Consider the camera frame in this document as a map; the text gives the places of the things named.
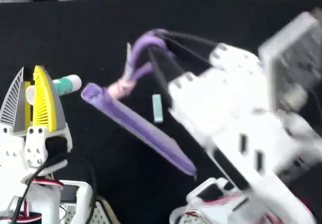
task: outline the white cap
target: white cap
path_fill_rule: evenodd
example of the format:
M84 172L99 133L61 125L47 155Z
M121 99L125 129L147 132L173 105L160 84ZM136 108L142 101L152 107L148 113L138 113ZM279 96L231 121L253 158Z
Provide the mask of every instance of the white cap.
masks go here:
M82 87L82 80L76 74L71 74L71 75L66 76L64 78L67 78L72 82L72 90L70 93L78 91Z
M26 100L30 105L34 105L34 101L35 101L35 86L28 86L26 89Z

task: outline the purple handle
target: purple handle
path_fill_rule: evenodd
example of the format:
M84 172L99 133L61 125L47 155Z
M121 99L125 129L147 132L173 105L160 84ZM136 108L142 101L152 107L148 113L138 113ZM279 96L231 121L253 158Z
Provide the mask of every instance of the purple handle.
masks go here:
M182 172L195 176L196 167L174 139L118 100L112 99L105 89L89 83L83 89L81 97L137 136Z

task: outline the green marker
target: green marker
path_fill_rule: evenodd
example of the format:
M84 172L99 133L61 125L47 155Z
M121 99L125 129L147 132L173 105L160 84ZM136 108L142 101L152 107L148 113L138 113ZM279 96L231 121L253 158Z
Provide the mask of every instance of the green marker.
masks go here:
M79 90L82 86L82 81L79 76L72 74L67 77L62 77L52 81L59 96L63 96ZM34 105L35 86L29 86L26 89L26 100L30 105Z

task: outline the small green block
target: small green block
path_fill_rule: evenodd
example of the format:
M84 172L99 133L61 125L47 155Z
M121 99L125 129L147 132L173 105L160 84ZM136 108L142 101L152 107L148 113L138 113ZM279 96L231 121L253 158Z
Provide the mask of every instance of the small green block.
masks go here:
M163 122L163 110L160 94L152 95L153 116L155 123Z

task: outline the black cloth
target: black cloth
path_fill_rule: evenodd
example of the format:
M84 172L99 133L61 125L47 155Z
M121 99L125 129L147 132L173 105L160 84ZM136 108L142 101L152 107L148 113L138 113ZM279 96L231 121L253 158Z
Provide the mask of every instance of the black cloth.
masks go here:
M77 74L84 84L108 85L121 76L126 42L153 28L188 32L257 53L258 46L302 11L322 0L111 0L0 4L0 97L18 70L44 65L53 79ZM153 121L152 77L124 103ZM165 111L160 129L174 138L198 168L188 177L79 96L61 98L74 151L94 164L99 194L126 223L168 223L170 212L209 177L221 176L201 147ZM61 173L79 178L85 166Z

